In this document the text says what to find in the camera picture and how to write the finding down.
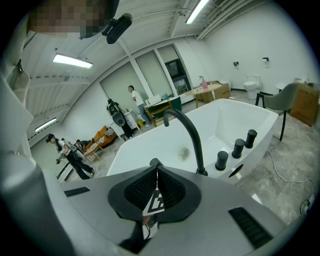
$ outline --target ceiling light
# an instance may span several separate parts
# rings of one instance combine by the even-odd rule
[[[54,57],[53,62],[69,64],[69,65],[78,66],[78,67],[82,67],[82,68],[86,68],[86,69],[90,69],[93,65],[90,62],[87,62],[87,61],[84,61],[84,60],[81,60],[78,58],[69,57],[69,56],[62,55],[62,54],[57,54]]]
[[[45,122],[44,124],[42,124],[41,126],[39,126],[38,128],[36,128],[36,129],[34,130],[34,132],[36,133],[37,131],[40,131],[42,128],[50,125],[51,123],[53,123],[53,122],[56,121],[56,120],[57,120],[57,119],[54,118],[54,119],[51,119],[51,120],[48,121],[48,122]]]
[[[200,0],[195,8],[193,8],[191,14],[189,15],[189,17],[186,19],[187,24],[191,24],[192,22],[194,22],[195,18],[198,16],[198,14],[200,13],[200,11],[205,7],[206,3],[208,3],[209,0]]]

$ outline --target white bathtub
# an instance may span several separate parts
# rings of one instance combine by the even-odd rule
[[[229,178],[235,168],[243,164],[238,173],[244,177],[262,159],[270,144],[273,126],[278,117],[276,113],[262,107],[229,99],[215,100],[186,115],[199,133],[208,176],[232,184],[240,178],[239,175]],[[231,153],[236,139],[246,140],[250,129],[257,131],[253,148],[244,147],[241,158],[233,158]],[[183,148],[189,150],[189,156],[185,159],[179,157]],[[223,171],[215,168],[219,151],[229,154]],[[189,172],[197,170],[191,138],[178,119],[171,120],[168,127],[161,125],[124,143],[116,154],[107,176],[148,166],[153,158],[158,158],[168,167]]]

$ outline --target concrete floor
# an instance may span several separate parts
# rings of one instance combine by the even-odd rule
[[[256,100],[248,100],[247,94],[242,91],[232,91],[231,96],[236,101],[255,104]],[[196,108],[195,101],[182,107],[182,112],[187,113]],[[314,126],[309,127],[301,121],[287,114],[286,125],[282,141],[279,141],[283,115],[279,116],[274,127],[274,135],[268,150],[271,152],[278,173],[287,180],[303,181],[304,183],[286,183],[281,180],[274,169],[272,159],[266,152],[259,165],[246,177],[239,180],[236,186],[244,190],[248,195],[256,195],[263,205],[277,214],[284,223],[290,224],[300,215],[300,206],[303,200],[309,199],[318,191],[320,183],[320,131]],[[139,135],[150,129],[142,128],[135,131]],[[90,164],[95,169],[94,178],[104,177],[115,158],[120,146],[125,143],[117,138],[114,143],[104,150],[98,151],[101,161],[92,159]],[[77,173],[73,173],[70,181],[80,180]]]

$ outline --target pink bottle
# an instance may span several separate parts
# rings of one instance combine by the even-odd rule
[[[199,78],[202,79],[202,82],[201,82],[202,88],[203,89],[208,89],[208,84],[207,84],[206,80],[204,79],[204,77],[202,75],[200,75]]]

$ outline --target black faucet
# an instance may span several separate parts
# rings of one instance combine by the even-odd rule
[[[184,113],[174,108],[167,109],[163,114],[163,123],[165,127],[169,126],[169,115],[175,116],[183,124],[191,137],[197,165],[196,173],[208,176],[208,173],[204,167],[201,140],[196,127]]]

